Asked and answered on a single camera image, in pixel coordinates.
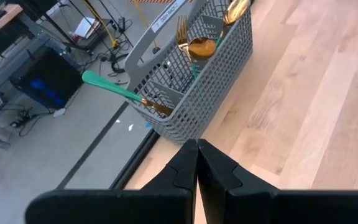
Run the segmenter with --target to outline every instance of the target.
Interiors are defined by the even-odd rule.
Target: gold spoon
[[[197,60],[209,59],[215,50],[215,41],[206,37],[196,37],[189,43],[189,54]]]
[[[230,3],[229,7],[227,7],[226,12],[224,13],[223,16],[223,28],[222,28],[221,35],[219,36],[219,39],[216,41],[216,46],[219,47],[227,26],[232,25],[238,19],[240,19],[241,16],[243,16],[244,13],[246,13],[248,5],[249,5],[249,0],[234,0]]]

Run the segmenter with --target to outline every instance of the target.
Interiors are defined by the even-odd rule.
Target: green handle
[[[196,65],[194,65],[193,63],[191,64],[191,71],[193,72],[194,79],[196,79],[198,74],[196,70]]]
[[[221,45],[222,42],[222,37],[220,37],[217,41],[216,41],[216,48],[219,47],[219,45]]]
[[[128,99],[142,102],[142,97],[136,95],[135,93],[133,93],[131,91],[128,91],[124,88],[117,86],[116,84],[110,82],[109,80],[102,78],[95,72],[85,71],[82,74],[82,80],[85,83],[88,83],[88,84],[94,85],[94,86],[98,86],[100,88],[104,88],[105,90],[109,90],[111,92],[117,93],[117,94],[124,96]]]

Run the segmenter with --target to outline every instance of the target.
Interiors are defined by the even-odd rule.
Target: spoon
[[[167,116],[170,116],[173,111],[172,108],[160,105],[158,103],[154,103],[150,100],[146,100],[129,90],[126,90],[122,87],[117,86],[116,84],[110,82],[109,80],[102,78],[95,72],[85,71],[82,74],[82,80],[87,84],[94,85],[94,86],[97,86],[100,88],[104,88],[105,90],[109,90],[111,92],[117,93],[121,96],[124,96],[124,97],[130,99],[130,100],[134,100],[139,103],[142,103],[143,105],[149,106],[149,107],[155,109],[156,111],[161,112]]]
[[[214,55],[216,44],[214,40],[207,37],[196,37],[190,41],[188,46],[189,54],[197,60],[207,60]],[[191,64],[193,75],[197,78],[198,74],[194,64]]]
[[[227,7],[226,12],[223,16],[223,28],[219,39],[216,41],[216,46],[219,47],[224,32],[229,25],[235,23],[238,19],[241,18],[246,13],[246,10],[249,5],[249,0],[233,0],[229,7]]]

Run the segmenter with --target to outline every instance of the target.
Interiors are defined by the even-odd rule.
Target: wooden floor
[[[203,138],[281,189],[358,189],[358,0],[256,0],[252,25],[254,54]],[[178,149],[160,138],[127,188]]]

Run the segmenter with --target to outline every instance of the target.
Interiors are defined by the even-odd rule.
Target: basket handle
[[[155,38],[160,33],[162,28],[168,23],[170,19],[174,17],[174,15],[187,1],[188,0],[176,0],[171,2],[161,12],[161,14],[156,18],[156,20],[153,21],[152,25],[146,30],[143,36],[135,44],[134,48],[131,50],[129,55],[126,57],[124,69],[131,78],[131,81],[128,85],[128,89],[131,90],[133,87],[136,86],[136,83],[143,78],[142,77],[143,74],[140,74],[140,72],[151,70],[152,67],[158,63],[156,61],[162,59],[163,55],[161,55],[161,53],[164,52],[165,48],[168,47],[170,43],[175,40],[175,35],[174,35],[173,37],[171,37],[172,39],[168,42],[168,44],[162,47],[160,51],[157,52],[152,58],[148,59],[142,65],[138,65],[138,61],[140,60],[141,56],[148,49],[149,45],[155,40]],[[192,8],[190,10],[190,13],[188,14],[188,17],[189,18],[194,17],[198,9],[202,7],[206,1],[207,0],[193,1]]]

